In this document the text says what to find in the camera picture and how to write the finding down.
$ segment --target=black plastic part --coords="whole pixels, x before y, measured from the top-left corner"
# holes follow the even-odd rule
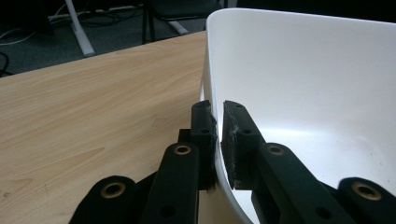
[[[362,178],[343,179],[340,203],[359,223],[396,223],[396,198],[376,183]]]
[[[249,171],[252,156],[264,142],[245,107],[226,101],[221,152],[232,189],[252,189],[253,180]]]
[[[196,223],[199,149],[177,143],[166,149],[139,223]]]
[[[190,142],[198,146],[200,154],[199,189],[210,190],[217,181],[215,170],[216,120],[212,116],[209,101],[202,101],[191,108]]]
[[[78,205],[70,223],[111,224],[132,221],[133,217],[128,212],[135,188],[134,181],[123,176],[114,175],[99,181]]]
[[[281,223],[355,223],[287,147],[266,143],[254,158]]]
[[[265,143],[235,102],[224,103],[221,150],[231,187],[253,190],[261,222],[355,223],[287,147]]]

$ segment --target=metal leg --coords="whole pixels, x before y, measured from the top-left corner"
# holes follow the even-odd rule
[[[151,42],[155,41],[155,33],[154,33],[154,17],[148,11],[148,26],[149,26],[149,35],[151,38]]]
[[[64,0],[66,2],[67,8],[70,13],[70,17],[72,18],[72,28],[76,35],[76,39],[81,47],[82,53],[85,57],[90,57],[95,54],[95,51],[92,48],[90,40],[85,35],[84,30],[82,29],[81,25],[79,24],[77,14],[71,0]]]

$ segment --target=wooden table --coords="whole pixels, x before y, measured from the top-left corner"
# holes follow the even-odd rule
[[[68,223],[102,178],[155,172],[204,57],[201,32],[1,78],[0,223]]]

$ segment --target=floor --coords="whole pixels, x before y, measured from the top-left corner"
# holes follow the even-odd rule
[[[102,13],[95,17],[87,17],[84,14],[79,16],[95,55],[141,45],[142,9],[130,7],[114,9],[110,12],[111,15]],[[65,19],[67,18],[51,21],[54,35],[37,33],[21,43],[5,46],[4,44],[22,40],[29,34],[7,35],[5,38],[0,38],[0,53],[8,57],[8,65],[3,77],[85,58],[70,26],[71,21]],[[205,29],[205,20],[179,23],[189,31],[189,34]],[[155,21],[155,30],[159,38],[178,36],[176,30],[163,21]],[[3,70],[6,64],[3,54],[0,54],[0,70]]]

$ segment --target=cable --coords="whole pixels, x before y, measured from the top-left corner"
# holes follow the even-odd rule
[[[29,34],[28,36],[26,36],[24,39],[17,40],[17,41],[14,41],[14,42],[10,42],[10,43],[0,44],[0,46],[8,46],[8,45],[19,44],[19,43],[21,43],[21,42],[23,42],[23,41],[29,39],[29,38],[30,38],[32,35],[34,35],[34,34],[35,34],[35,32],[32,32],[31,34]]]
[[[51,18],[49,19],[49,21],[52,21],[53,19],[55,19],[55,17],[59,14],[59,12],[61,12],[61,10],[62,10],[62,8],[64,8],[64,6],[66,6],[66,4],[63,4],[63,5],[58,9],[58,11],[56,11],[56,13],[55,13],[53,16],[51,16]]]
[[[8,34],[11,34],[11,33],[15,32],[15,31],[19,31],[19,30],[21,30],[21,28],[15,28],[15,29],[9,30],[9,31],[3,33],[2,35],[0,35],[0,39],[5,37]]]
[[[137,17],[139,15],[136,15],[138,9],[141,7],[135,7],[133,13],[130,16],[127,17],[122,17],[120,16],[117,12],[113,11],[108,11],[108,12],[93,12],[93,13],[85,13],[81,12],[79,14],[82,14],[82,16],[79,17],[79,21],[81,25],[85,27],[91,27],[91,28],[96,28],[96,27],[103,27],[103,26],[112,26],[116,25],[122,21],[129,20],[131,18]],[[89,19],[94,19],[94,18],[108,18],[109,21],[86,21]],[[55,21],[52,23],[52,28],[59,28],[63,27],[65,25],[68,25],[70,22],[70,19],[63,19],[60,21]]]
[[[8,68],[9,58],[8,58],[8,56],[7,56],[5,53],[3,53],[3,52],[0,52],[0,55],[4,56],[4,58],[6,59],[6,62],[4,63],[3,68],[0,69],[0,77],[2,77],[3,74],[9,74],[9,72],[6,72],[6,69]]]

